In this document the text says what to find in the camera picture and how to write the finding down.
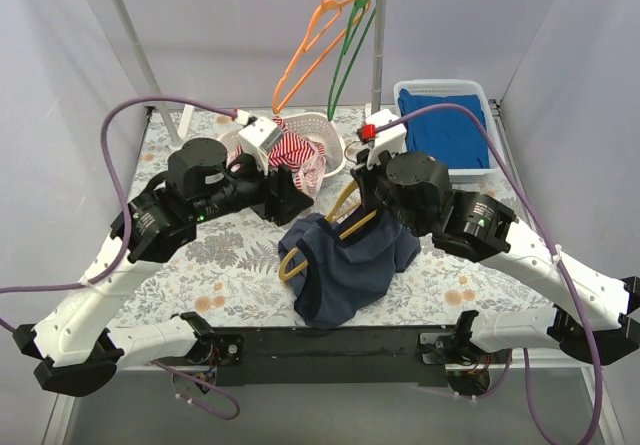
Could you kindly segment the yellow clothes hanger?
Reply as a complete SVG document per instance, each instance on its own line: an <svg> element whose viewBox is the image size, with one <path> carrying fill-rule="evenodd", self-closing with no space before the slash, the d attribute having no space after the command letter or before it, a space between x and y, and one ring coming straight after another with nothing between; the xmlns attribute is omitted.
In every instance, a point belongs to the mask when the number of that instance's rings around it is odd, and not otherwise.
<svg viewBox="0 0 640 445"><path fill-rule="evenodd" d="M344 242L376 218L376 211L365 211L360 201L349 201L358 190L358 183L351 179L339 193L332 208L325 216L315 220L295 241L295 245L281 258L278 278L287 283L309 266L313 244L329 244L331 240Z"/></svg>

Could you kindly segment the navy blue tank top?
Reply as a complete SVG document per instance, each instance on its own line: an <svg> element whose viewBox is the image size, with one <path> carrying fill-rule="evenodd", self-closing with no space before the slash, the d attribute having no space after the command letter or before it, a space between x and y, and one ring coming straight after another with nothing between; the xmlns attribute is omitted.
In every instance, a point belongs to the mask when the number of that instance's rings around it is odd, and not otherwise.
<svg viewBox="0 0 640 445"><path fill-rule="evenodd" d="M277 245L282 258L321 214L294 222ZM328 330L383 298L392 279L408 269L421 251L417 237L387 212L344 242L313 244L309 266L287 284L295 294L294 310L304 323Z"/></svg>

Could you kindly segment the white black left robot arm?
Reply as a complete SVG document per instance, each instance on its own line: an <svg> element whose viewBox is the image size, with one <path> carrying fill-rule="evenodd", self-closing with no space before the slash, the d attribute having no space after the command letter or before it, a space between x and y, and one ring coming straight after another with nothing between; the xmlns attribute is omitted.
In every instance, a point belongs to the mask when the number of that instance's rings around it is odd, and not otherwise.
<svg viewBox="0 0 640 445"><path fill-rule="evenodd" d="M167 160L112 223L88 278L44 319L16 328L22 354L38 360L42 389L87 396L116 372L161 358L205 363L216 351L215 333L195 312L154 325L117 328L111 320L135 290L183 246L198 225L244 209L276 225L313 204L286 165L261 163L243 151L234 161L214 139L187 141Z"/></svg>

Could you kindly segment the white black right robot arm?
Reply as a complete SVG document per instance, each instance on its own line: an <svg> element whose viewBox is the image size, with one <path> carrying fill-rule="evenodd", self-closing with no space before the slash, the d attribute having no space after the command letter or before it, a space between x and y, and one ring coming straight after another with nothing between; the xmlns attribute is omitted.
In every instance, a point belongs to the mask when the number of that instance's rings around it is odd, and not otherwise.
<svg viewBox="0 0 640 445"><path fill-rule="evenodd" d="M385 210L435 248L506 274L549 300L519 312L462 313L431 345L448 362L475 362L514 348L559 349L612 364L639 348L639 281L613 279L551 252L515 212L493 197L452 187L447 167L422 152L356 155L351 171L368 210Z"/></svg>

